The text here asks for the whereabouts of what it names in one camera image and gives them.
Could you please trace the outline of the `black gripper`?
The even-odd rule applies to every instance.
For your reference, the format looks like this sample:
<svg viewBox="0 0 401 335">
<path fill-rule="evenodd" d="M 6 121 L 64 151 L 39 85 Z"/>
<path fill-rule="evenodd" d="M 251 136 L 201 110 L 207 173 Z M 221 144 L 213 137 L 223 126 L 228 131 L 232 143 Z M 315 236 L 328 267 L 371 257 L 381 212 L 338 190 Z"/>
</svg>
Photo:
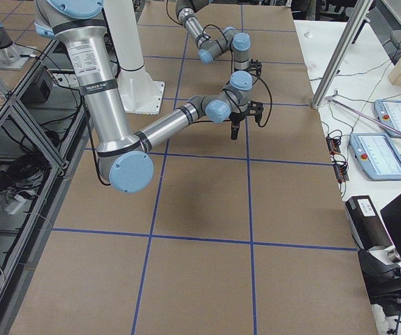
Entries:
<svg viewBox="0 0 401 335">
<path fill-rule="evenodd" d="M 229 119 L 231 120 L 231 139 L 232 140 L 237 140 L 239 131 L 240 131 L 240 122 L 245 120 L 247 117 L 247 114 L 245 112 L 243 113 L 237 113 L 237 112 L 232 112 L 229 115 Z"/>
</svg>

